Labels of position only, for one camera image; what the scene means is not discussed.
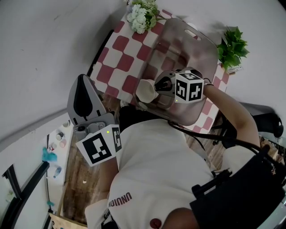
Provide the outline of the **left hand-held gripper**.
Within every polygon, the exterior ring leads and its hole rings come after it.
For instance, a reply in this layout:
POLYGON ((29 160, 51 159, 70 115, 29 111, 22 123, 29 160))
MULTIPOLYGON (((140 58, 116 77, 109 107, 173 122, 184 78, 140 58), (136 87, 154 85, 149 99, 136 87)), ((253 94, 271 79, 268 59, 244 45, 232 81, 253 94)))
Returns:
POLYGON ((67 112, 76 125, 76 146, 90 166, 112 159, 121 152, 119 125, 112 113, 105 114, 95 83, 88 76, 80 74, 73 83, 67 112))

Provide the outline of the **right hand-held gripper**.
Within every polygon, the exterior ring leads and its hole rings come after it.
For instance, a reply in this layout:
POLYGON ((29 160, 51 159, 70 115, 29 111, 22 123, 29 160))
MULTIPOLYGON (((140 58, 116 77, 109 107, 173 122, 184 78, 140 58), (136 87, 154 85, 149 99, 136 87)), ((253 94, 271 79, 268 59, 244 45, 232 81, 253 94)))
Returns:
POLYGON ((189 104, 201 101, 203 98, 204 80, 202 74, 194 68, 186 68, 177 71, 163 71, 155 79, 155 84, 162 78, 167 77, 174 84, 161 87, 155 86, 158 94, 174 98, 175 103, 189 104))

